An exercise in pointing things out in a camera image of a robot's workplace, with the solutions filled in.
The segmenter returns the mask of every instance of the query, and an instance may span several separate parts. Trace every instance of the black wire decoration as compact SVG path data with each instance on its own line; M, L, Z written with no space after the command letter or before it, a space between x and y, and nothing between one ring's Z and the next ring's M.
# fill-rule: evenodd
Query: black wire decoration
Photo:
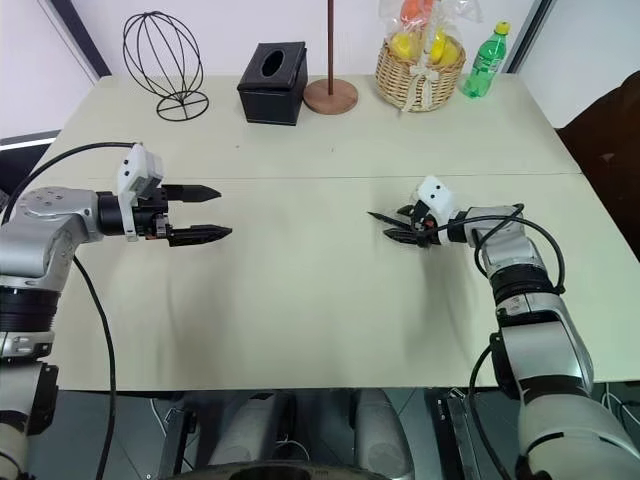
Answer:
M163 65L158 56L161 49L168 51L173 61L165 61ZM198 43L193 33L177 18L158 11L129 17L122 32L122 55L127 70L138 85L161 97L156 106L160 117L183 122L202 115L209 108L209 98L199 91L204 73ZM143 57L150 55L155 57L162 76L151 77L147 73L149 59L143 61ZM187 70L194 66L195 73L187 74Z

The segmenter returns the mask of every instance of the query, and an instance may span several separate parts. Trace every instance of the tissue box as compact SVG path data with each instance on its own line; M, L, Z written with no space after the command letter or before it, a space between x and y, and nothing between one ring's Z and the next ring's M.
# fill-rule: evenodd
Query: tissue box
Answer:
M305 42L259 43L238 84L247 122L295 125L306 85Z

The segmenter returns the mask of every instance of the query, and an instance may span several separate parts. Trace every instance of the white table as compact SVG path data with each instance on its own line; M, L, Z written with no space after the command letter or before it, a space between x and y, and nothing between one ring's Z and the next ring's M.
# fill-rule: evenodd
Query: white table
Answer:
M563 247L565 301L597 380L640 377L640 268L520 81L499 77L484 100L456 94L438 112L400 117L370 79L349 80L355 110L303 107L297 127L246 124L235 78L205 79L212 108L183 124L158 119L155 99L129 80L106 78L90 93L47 157L142 140L163 157L167 182L223 193L174 205L172 223L234 228L196 247L107 238L80 248L112 326L118 388L466 384L497 329L471 250L394 243L365 213L404 205L432 173L463 207L524 202ZM81 154L41 183L112 189L124 153ZM537 243L555 278L551 249ZM54 326L60 386L106 388L102 330L76 272ZM480 383L494 382L485 369Z

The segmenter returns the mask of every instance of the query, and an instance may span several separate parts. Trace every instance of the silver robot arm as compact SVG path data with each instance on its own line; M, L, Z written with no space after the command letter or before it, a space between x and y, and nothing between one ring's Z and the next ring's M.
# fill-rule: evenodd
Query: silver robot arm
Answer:
M517 211L512 206L456 210L453 195L435 177L425 180L418 197L405 211L418 232ZM484 239L503 221L454 223L417 243L460 242L475 248L481 242L498 321L498 332L490 338L496 380L508 396L521 401L517 478L640 478L640 454L631 439L590 398L591 358L524 225L510 222Z
M175 229L168 202L203 202L220 193L200 185L164 185L159 158L136 144L118 173L118 192L60 187L34 190L0 227L0 479L25 476L27 435L53 419L58 369L39 359L53 346L58 298L77 247L104 235L165 238L170 246L223 238L231 229Z

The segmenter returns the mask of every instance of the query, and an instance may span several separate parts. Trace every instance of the green soda bottle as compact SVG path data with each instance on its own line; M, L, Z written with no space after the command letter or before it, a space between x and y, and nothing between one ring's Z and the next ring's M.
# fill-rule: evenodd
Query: green soda bottle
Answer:
M484 97L489 91L493 77L507 55L509 28L507 22L498 22L493 35L478 49L471 73L462 88L467 97Z

